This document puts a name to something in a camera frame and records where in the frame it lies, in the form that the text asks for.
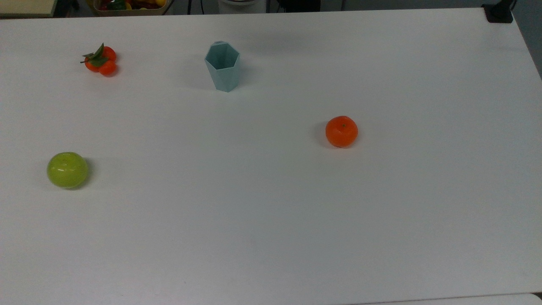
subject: light blue cup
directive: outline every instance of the light blue cup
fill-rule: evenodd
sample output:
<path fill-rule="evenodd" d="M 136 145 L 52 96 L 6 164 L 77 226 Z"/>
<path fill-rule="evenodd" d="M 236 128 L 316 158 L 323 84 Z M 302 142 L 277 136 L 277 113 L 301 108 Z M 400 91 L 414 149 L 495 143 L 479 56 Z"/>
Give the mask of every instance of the light blue cup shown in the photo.
<path fill-rule="evenodd" d="M 229 43 L 217 41 L 211 45 L 205 64 L 215 88 L 230 92 L 239 84 L 239 58 L 241 55 Z"/>

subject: black device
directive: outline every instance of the black device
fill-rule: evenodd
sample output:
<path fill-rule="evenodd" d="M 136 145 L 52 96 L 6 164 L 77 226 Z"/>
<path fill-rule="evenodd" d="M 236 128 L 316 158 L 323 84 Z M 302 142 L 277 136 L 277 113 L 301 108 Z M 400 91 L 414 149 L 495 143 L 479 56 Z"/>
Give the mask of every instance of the black device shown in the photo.
<path fill-rule="evenodd" d="M 490 23 L 512 23 L 512 10 L 514 9 L 517 0 L 501 0 L 497 4 L 482 5 L 486 12 L 487 21 Z"/>

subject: basket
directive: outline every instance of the basket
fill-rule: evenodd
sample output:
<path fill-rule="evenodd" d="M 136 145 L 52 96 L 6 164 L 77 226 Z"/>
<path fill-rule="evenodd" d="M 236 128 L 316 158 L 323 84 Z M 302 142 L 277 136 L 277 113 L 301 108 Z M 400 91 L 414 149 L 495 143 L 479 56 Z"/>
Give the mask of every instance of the basket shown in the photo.
<path fill-rule="evenodd" d="M 101 11 L 99 10 L 102 0 L 94 0 L 93 8 L 96 14 L 100 17 L 112 17 L 112 16 L 157 16 L 163 15 L 173 0 L 167 0 L 166 4 L 153 10 L 112 10 Z"/>

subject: green leaf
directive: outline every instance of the green leaf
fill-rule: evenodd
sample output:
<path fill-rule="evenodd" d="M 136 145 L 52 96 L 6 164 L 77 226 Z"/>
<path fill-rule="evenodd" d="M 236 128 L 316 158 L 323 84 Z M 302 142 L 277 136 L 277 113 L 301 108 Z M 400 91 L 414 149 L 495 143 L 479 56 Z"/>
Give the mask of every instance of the green leaf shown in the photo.
<path fill-rule="evenodd" d="M 105 62 L 108 60 L 107 57 L 98 57 L 98 58 L 92 58 L 89 59 L 88 62 L 91 63 L 94 67 L 98 68 L 101 67 Z"/>
<path fill-rule="evenodd" d="M 108 10 L 125 10 L 126 2 L 124 0 L 113 0 L 107 3 Z"/>
<path fill-rule="evenodd" d="M 86 56 L 86 57 L 88 57 L 88 59 L 95 59 L 95 58 L 101 57 L 103 52 L 104 52 L 104 44 L 102 43 L 102 45 L 98 48 L 98 50 L 94 54 L 90 56 Z"/>

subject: white container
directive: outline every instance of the white container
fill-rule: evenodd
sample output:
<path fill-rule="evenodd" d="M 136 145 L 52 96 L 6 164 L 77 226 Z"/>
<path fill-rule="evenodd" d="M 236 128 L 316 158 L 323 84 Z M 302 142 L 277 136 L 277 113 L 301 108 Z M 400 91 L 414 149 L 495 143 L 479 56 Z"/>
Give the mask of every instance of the white container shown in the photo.
<path fill-rule="evenodd" d="M 265 0 L 218 0 L 220 14 L 264 14 Z"/>

